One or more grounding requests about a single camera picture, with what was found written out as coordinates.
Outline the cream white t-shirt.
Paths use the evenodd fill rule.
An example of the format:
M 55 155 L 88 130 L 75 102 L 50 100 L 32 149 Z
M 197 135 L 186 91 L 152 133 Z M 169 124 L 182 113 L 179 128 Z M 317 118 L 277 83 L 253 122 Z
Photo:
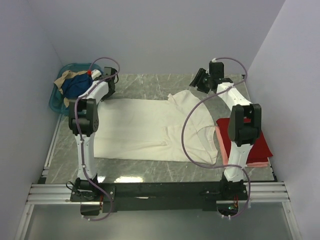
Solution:
M 215 122 L 189 90 L 166 100 L 110 99 L 98 104 L 94 157 L 119 160 L 195 162 L 213 165 L 218 157 Z

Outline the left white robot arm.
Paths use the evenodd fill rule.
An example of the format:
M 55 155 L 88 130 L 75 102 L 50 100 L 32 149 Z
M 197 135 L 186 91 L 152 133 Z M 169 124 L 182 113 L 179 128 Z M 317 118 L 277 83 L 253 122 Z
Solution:
M 102 197 L 94 163 L 94 139 L 99 128 L 98 104 L 115 92 L 118 71 L 112 67 L 87 70 L 80 76 L 84 89 L 69 100 L 68 126 L 75 137 L 78 155 L 77 178 L 71 201 L 89 202 Z

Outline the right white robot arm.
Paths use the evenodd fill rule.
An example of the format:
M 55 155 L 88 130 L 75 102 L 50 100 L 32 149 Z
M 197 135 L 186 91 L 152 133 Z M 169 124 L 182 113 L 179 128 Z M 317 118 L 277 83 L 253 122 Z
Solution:
M 261 106 L 246 99 L 238 91 L 236 84 L 225 77 L 221 57 L 211 60 L 207 70 L 200 68 L 190 86 L 203 93 L 213 91 L 230 109 L 227 134 L 231 149 L 218 192 L 223 200 L 241 195 L 247 198 L 245 167 L 249 153 L 261 135 Z

